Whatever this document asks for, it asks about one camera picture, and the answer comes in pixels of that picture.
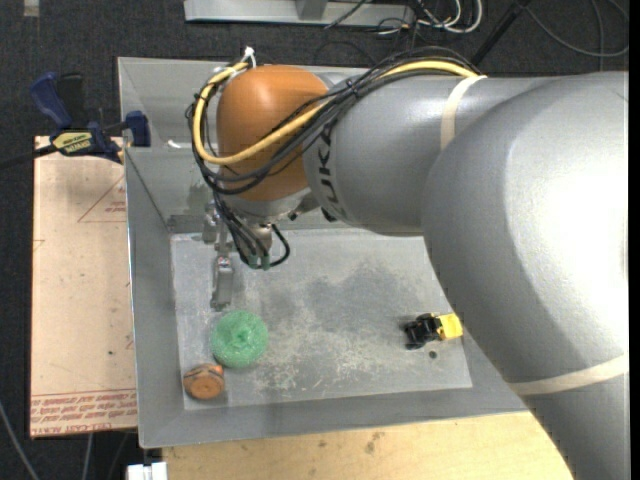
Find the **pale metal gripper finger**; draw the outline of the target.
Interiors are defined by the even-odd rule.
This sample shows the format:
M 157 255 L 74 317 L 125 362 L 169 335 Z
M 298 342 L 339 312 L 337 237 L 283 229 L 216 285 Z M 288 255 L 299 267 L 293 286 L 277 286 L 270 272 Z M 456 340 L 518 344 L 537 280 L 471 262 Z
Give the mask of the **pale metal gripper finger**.
M 234 269 L 228 256 L 218 256 L 213 267 L 213 291 L 210 305 L 221 311 L 231 303 L 233 296 Z
M 202 240 L 206 244 L 214 244 L 218 240 L 219 218 L 214 207 L 208 208 L 203 217 Z

